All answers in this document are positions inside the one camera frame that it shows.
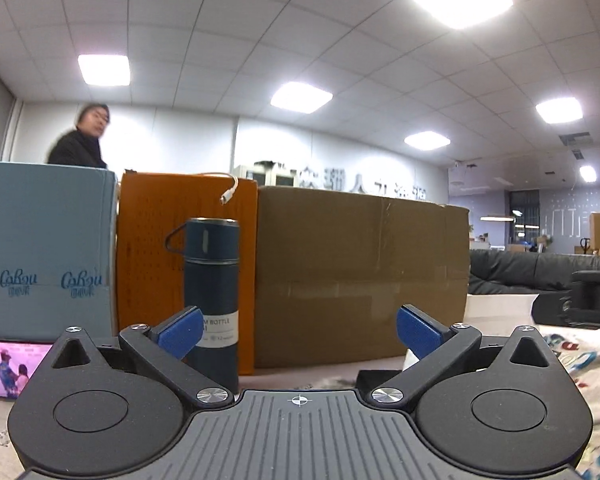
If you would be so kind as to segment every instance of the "air vent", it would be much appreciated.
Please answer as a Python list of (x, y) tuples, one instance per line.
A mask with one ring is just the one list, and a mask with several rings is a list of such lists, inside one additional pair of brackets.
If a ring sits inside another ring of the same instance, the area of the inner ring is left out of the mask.
[(568, 148), (574, 146), (591, 146), (593, 139), (589, 132), (580, 132), (579, 134), (560, 135), (560, 140)]

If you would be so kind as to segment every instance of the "thermos bottle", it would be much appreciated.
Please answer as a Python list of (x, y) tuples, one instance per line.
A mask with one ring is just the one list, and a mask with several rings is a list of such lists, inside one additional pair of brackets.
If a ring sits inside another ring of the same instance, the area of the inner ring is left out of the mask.
[[(170, 241), (182, 229), (185, 241), (180, 251)], [(198, 307), (205, 320), (204, 335), (186, 361), (234, 394), (238, 392), (239, 238), (235, 220), (190, 218), (164, 241), (168, 251), (184, 257), (184, 307)]]

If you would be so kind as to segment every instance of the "orange box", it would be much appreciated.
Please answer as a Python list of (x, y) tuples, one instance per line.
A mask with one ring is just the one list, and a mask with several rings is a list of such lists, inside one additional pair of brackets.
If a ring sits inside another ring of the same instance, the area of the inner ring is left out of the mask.
[[(120, 187), (116, 295), (118, 327), (156, 325), (184, 307), (183, 259), (164, 248), (165, 236), (189, 218), (229, 218), (240, 224), (238, 368), (253, 374), (258, 185), (240, 179), (226, 205), (222, 176), (126, 172)], [(177, 238), (174, 245), (182, 242)]]

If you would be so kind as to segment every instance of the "phone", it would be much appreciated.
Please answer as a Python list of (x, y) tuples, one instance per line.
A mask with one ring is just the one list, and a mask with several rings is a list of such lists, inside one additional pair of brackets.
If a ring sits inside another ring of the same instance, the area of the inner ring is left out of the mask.
[(17, 399), (51, 347), (0, 341), (0, 397)]

